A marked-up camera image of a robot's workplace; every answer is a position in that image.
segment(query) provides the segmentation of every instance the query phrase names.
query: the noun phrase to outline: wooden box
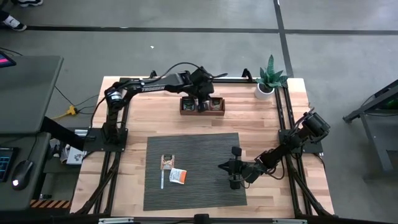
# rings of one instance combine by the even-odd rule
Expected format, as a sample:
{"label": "wooden box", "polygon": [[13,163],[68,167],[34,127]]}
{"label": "wooden box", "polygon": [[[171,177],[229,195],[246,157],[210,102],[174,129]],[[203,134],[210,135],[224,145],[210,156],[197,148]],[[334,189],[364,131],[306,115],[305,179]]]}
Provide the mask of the wooden box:
{"label": "wooden box", "polygon": [[[199,113],[197,110],[197,104],[194,103],[194,110],[184,110],[183,109],[183,100],[190,99],[188,96],[184,96],[180,99],[180,114],[181,115],[196,115],[196,116],[224,116],[225,114],[225,100],[220,97],[212,97],[209,105],[209,110]],[[220,110],[212,110],[213,100],[221,101],[221,109]]]}

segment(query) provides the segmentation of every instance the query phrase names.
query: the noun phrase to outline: potted plant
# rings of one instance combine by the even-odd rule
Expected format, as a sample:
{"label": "potted plant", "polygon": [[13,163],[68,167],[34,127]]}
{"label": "potted plant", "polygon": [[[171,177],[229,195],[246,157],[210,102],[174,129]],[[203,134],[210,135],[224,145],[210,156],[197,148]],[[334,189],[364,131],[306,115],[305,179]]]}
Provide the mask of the potted plant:
{"label": "potted plant", "polygon": [[274,71],[274,57],[271,55],[267,68],[260,68],[260,78],[256,79],[257,88],[254,94],[257,99],[266,100],[273,95],[275,88],[286,86],[287,76],[282,75],[282,72],[284,71]]}

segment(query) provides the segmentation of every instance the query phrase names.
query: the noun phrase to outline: computer mouse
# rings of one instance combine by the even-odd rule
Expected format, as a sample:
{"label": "computer mouse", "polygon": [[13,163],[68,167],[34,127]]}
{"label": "computer mouse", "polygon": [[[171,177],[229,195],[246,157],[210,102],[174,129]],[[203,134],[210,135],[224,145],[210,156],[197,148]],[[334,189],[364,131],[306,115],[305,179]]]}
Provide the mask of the computer mouse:
{"label": "computer mouse", "polygon": [[14,190],[23,190],[26,188],[29,183],[32,167],[32,161],[25,160],[18,163],[11,178],[11,185]]}

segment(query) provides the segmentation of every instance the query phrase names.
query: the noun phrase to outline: caution stripe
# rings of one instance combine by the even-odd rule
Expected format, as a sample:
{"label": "caution stripe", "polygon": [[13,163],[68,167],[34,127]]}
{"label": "caution stripe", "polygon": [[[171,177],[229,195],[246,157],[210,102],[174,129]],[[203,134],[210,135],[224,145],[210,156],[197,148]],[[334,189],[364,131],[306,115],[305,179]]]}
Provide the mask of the caution stripe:
{"label": "caution stripe", "polygon": [[70,201],[67,200],[31,200],[31,208],[69,208]]}

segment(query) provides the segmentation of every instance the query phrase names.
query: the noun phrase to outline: keyboard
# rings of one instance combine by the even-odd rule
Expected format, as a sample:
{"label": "keyboard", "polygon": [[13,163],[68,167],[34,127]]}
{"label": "keyboard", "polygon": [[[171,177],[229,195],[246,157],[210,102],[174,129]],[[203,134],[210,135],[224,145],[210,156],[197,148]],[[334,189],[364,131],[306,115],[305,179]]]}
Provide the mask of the keyboard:
{"label": "keyboard", "polygon": [[0,147],[0,182],[7,181],[17,152],[18,148],[15,147]]}

